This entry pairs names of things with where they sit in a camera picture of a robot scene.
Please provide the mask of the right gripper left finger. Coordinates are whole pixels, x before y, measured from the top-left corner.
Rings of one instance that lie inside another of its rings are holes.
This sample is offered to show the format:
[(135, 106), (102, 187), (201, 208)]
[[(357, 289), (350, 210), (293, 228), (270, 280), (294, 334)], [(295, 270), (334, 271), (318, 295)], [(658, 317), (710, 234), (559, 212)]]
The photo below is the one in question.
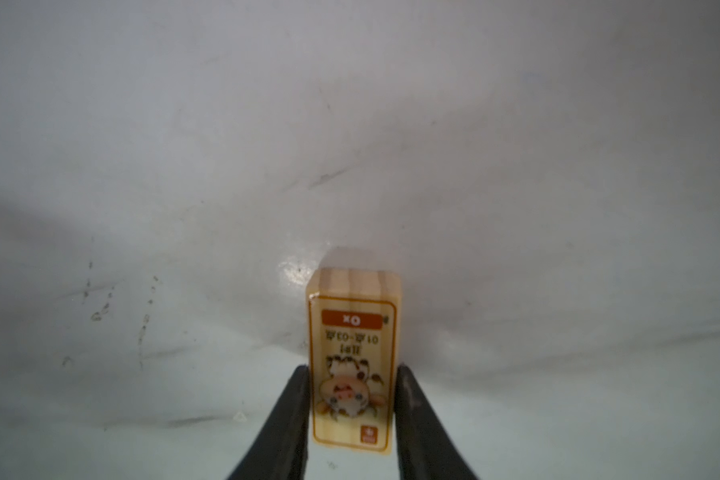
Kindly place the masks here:
[(302, 480), (308, 459), (309, 368), (295, 368), (256, 439), (229, 480)]

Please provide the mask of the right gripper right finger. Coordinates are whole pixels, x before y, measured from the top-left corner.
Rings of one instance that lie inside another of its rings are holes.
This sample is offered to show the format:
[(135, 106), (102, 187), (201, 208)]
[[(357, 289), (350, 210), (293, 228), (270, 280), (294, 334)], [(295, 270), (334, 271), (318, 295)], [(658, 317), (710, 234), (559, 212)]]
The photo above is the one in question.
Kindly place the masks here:
[(397, 369), (394, 413), (401, 479), (478, 479), (405, 364)]

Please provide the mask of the printed wood block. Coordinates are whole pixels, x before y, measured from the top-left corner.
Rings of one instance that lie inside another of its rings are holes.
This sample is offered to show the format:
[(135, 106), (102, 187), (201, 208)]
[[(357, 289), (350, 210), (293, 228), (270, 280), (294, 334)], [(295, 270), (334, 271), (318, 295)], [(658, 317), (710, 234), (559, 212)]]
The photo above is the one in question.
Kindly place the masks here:
[(391, 450), (402, 283), (389, 271), (325, 267), (306, 287), (311, 431), (324, 446)]

